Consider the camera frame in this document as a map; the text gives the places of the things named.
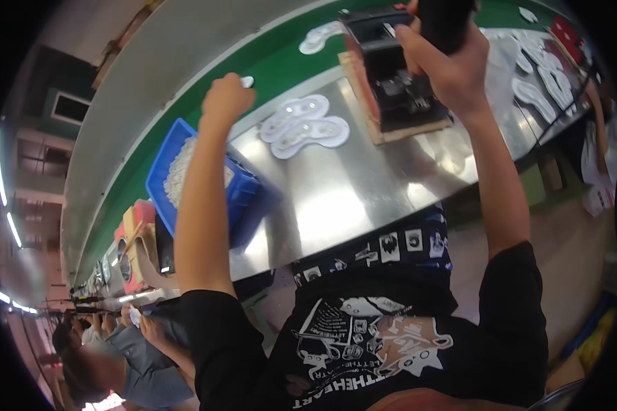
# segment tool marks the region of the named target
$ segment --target black handheld tool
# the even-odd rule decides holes
[[[443,54],[453,54],[464,44],[475,9],[476,0],[420,0],[420,35]]]

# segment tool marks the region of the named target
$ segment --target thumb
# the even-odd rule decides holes
[[[404,49],[404,55],[418,64],[428,75],[443,69],[448,56],[404,24],[395,26],[395,38]]]

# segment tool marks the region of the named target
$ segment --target worker in gray shirt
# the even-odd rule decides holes
[[[156,312],[142,316],[137,328],[130,319],[130,308],[122,309],[120,324],[106,341],[89,342],[62,357],[64,378],[79,407],[104,399],[110,390],[155,410],[194,395],[195,368],[184,349],[183,326],[164,312]]]

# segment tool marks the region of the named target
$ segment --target floor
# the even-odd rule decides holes
[[[531,219],[532,244],[543,279],[542,310],[551,360],[580,329],[597,302],[612,225],[611,212],[592,218],[578,200]],[[459,303],[454,315],[477,324],[477,293],[487,264],[482,226],[449,233],[448,244],[453,265],[451,290]],[[262,301],[263,313],[280,329],[294,305],[295,282],[287,269],[280,269]]]

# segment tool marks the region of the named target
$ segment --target blue plastic bin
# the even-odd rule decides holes
[[[172,236],[175,236],[174,228],[176,227],[178,211],[169,202],[163,184],[167,179],[167,175],[169,175],[169,166],[178,153],[181,152],[185,140],[196,135],[197,130],[190,127],[185,120],[176,119],[169,129],[146,179],[146,191],[148,191],[155,209]],[[224,165],[233,171],[233,179],[226,187],[228,229],[231,231],[261,184],[250,172],[243,169],[242,166],[233,161],[229,156],[226,156],[224,159]]]

